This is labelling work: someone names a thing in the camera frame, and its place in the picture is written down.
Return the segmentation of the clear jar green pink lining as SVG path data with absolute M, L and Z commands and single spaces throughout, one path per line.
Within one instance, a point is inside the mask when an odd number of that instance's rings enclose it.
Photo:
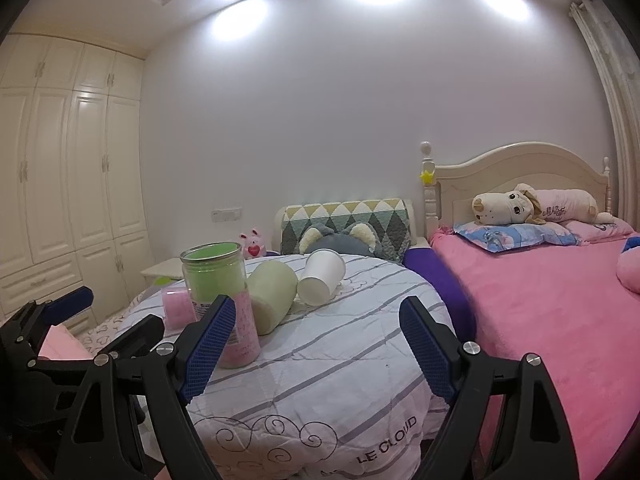
M 242 246 L 237 242 L 196 246 L 183 252 L 180 260 L 198 320 L 218 296 L 228 296 L 234 302 L 235 326 L 219 365 L 238 368 L 253 362 L 259 356 L 260 344 L 246 284 Z

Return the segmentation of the pink ribbed cup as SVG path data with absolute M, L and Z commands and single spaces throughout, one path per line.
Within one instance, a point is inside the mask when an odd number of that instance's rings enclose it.
M 162 291 L 164 323 L 168 330 L 183 330 L 198 318 L 190 292 L 183 286 L 169 286 Z

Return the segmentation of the pale green cup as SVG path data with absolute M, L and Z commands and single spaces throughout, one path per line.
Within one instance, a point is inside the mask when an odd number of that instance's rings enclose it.
M 247 278 L 247 288 L 259 336 L 273 332 L 288 314 L 297 294 L 298 278 L 281 261 L 259 263 Z

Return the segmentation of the white paper cup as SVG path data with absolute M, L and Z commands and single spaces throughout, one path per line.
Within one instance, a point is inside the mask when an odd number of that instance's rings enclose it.
M 317 249 L 307 257 L 298 281 L 297 295 L 308 306 L 324 306 L 333 298 L 345 274 L 346 263 L 338 252 Z

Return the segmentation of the white nightstand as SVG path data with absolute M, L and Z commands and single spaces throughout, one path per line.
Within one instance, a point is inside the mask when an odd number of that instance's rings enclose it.
M 173 281 L 180 281 L 183 279 L 182 262 L 179 258 L 170 258 L 160 263 L 154 264 L 141 271 L 141 274 L 145 278 L 169 278 Z

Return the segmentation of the pink bunny plush far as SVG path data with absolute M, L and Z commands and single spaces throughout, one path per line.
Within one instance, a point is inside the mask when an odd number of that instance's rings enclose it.
M 265 241 L 258 229 L 251 229 L 249 233 L 241 233 L 240 243 L 245 260 L 263 257 L 267 252 Z

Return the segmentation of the pink bed blanket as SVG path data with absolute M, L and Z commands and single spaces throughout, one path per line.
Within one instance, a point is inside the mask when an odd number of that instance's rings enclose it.
M 453 232 L 431 240 L 471 297 L 480 346 L 503 358 L 542 357 L 584 479 L 602 474 L 639 413 L 639 297 L 616 275 L 624 245 L 491 254 Z

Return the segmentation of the striped white quilt table cover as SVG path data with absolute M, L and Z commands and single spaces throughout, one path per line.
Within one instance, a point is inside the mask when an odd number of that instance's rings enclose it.
M 349 256 L 334 297 L 296 302 L 260 341 L 258 358 L 217 368 L 188 412 L 226 479 L 408 479 L 447 405 L 431 392 L 399 326 L 418 298 L 449 324 L 419 274 Z

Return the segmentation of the blue cartoon pillow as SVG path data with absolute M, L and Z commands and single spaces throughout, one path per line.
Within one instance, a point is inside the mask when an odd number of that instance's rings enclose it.
M 484 226 L 475 222 L 457 224 L 454 232 L 491 254 L 540 245 L 576 246 L 577 237 L 557 223 Z

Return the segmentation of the grey bear plush cushion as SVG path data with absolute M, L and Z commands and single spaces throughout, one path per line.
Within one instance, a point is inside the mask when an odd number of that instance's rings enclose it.
M 299 240 L 298 252 L 306 255 L 319 249 L 333 250 L 341 255 L 383 257 L 378 234 L 366 222 L 353 223 L 343 231 L 335 231 L 323 224 L 313 224 Z

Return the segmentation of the cream dog plush toy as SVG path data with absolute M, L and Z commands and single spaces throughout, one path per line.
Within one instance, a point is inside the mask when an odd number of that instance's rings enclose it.
M 536 190 L 526 183 L 509 192 L 478 194 L 472 199 L 472 211 L 475 220 L 485 226 L 572 220 L 589 224 L 615 222 L 612 214 L 600 211 L 596 199 L 587 191 Z

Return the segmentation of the cream wooden headboard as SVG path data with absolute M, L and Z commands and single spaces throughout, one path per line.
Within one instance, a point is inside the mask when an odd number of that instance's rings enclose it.
M 494 148 L 466 162 L 439 165 L 430 142 L 420 145 L 421 169 L 431 175 L 423 185 L 424 231 L 431 237 L 441 226 L 473 219 L 472 198 L 483 192 L 510 191 L 519 183 L 540 188 L 582 188 L 598 207 L 612 211 L 610 161 L 597 172 L 562 146 L 546 142 L 518 142 Z

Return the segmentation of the green diamond patterned pillow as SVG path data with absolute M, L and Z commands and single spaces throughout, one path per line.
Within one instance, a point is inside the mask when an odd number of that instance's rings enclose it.
M 356 223 L 367 223 L 373 229 L 381 257 L 390 261 L 402 263 L 405 252 L 420 240 L 410 200 L 367 198 L 282 207 L 274 217 L 270 248 L 282 255 L 297 254 L 299 241 L 311 226 L 342 232 Z

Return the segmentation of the cream curtain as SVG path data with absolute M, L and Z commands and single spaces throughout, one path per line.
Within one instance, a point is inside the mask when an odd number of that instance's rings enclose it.
M 602 0 L 570 5 L 610 110 L 617 159 L 617 212 L 639 224 L 639 57 Z

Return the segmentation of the white wall socket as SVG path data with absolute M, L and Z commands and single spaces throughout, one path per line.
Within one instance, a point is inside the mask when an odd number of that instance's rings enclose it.
M 218 208 L 213 209 L 210 218 L 216 222 L 235 222 L 242 218 L 242 207 Z

